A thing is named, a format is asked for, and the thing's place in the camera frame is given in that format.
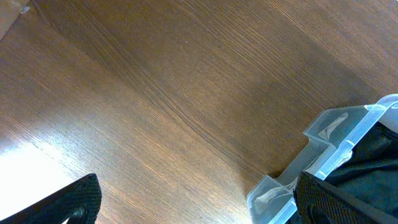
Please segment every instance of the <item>wood grain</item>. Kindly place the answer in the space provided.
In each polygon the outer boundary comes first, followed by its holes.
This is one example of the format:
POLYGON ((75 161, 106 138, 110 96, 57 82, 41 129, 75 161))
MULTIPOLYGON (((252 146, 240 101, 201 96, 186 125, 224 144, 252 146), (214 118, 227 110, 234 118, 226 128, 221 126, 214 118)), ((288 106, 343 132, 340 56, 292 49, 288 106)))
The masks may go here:
POLYGON ((25 8, 28 2, 29 0, 0 1, 0 40, 6 35, 18 15, 29 10, 29 8, 25 8))
POLYGON ((0 178, 19 186, 0 197, 27 197, 0 218, 95 172, 98 223, 249 222, 318 113, 397 92, 396 1, 29 6, 0 42, 0 178))

